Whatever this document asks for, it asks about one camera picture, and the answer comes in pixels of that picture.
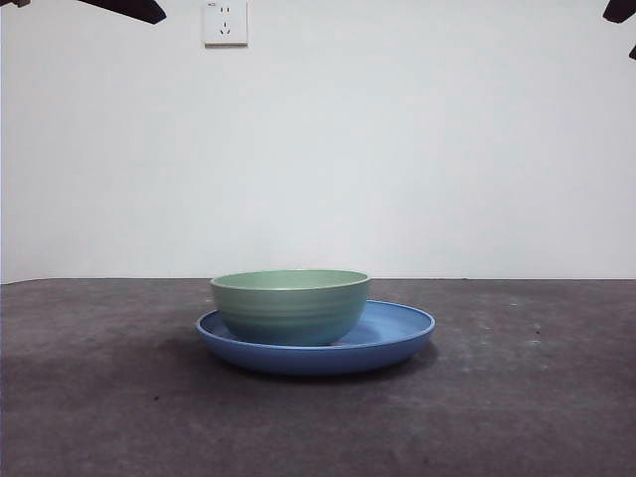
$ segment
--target table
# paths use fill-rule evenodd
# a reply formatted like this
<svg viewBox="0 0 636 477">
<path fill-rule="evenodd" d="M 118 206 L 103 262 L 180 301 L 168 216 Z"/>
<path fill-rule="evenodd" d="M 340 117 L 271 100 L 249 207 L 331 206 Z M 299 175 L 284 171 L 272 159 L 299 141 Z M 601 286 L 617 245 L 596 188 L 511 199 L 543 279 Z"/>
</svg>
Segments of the table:
<svg viewBox="0 0 636 477">
<path fill-rule="evenodd" d="M 636 281 L 374 280 L 410 361 L 292 379 L 210 355 L 202 279 L 2 287 L 3 477 L 636 475 Z"/>
</svg>

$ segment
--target wall socket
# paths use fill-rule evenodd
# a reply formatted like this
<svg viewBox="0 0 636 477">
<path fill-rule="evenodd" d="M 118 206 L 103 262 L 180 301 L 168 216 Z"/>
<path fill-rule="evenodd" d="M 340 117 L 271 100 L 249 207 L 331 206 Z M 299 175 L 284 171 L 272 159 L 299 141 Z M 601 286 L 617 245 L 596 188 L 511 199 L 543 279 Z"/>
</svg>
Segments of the wall socket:
<svg viewBox="0 0 636 477">
<path fill-rule="evenodd" d="M 245 0 L 210 1 L 203 11 L 203 43 L 247 45 L 247 2 Z"/>
</svg>

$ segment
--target plate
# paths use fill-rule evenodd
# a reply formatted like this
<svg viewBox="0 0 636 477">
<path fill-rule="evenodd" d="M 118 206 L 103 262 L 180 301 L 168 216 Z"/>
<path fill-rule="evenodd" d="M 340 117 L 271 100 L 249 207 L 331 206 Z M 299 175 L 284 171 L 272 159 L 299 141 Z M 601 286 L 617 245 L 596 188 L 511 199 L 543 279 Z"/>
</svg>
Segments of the plate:
<svg viewBox="0 0 636 477">
<path fill-rule="evenodd" d="M 367 300 L 358 324 L 329 346 L 279 346 L 235 338 L 218 311 L 197 321 L 197 331 L 219 358 L 253 371 L 293 376 L 343 375 L 408 359 L 429 340 L 435 319 L 410 306 Z"/>
</svg>

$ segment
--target bowl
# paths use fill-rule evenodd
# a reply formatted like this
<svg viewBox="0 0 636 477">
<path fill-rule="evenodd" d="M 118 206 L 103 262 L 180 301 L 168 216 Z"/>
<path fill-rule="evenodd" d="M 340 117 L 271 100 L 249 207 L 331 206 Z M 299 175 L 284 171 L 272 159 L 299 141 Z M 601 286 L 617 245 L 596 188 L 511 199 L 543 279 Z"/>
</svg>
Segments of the bowl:
<svg viewBox="0 0 636 477">
<path fill-rule="evenodd" d="M 211 280 L 219 315 L 252 343 L 328 345 L 346 335 L 365 308 L 370 278 L 348 270 L 268 270 Z"/>
</svg>

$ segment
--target white wall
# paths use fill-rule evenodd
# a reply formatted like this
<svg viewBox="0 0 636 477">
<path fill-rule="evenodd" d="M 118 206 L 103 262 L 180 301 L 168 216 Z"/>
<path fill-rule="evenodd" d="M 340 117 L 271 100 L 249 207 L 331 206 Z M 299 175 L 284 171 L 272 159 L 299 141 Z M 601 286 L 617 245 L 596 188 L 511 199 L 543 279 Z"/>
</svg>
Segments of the white wall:
<svg viewBox="0 0 636 477">
<path fill-rule="evenodd" d="M 334 266 L 636 277 L 634 22 L 606 0 L 3 8 L 4 282 Z"/>
</svg>

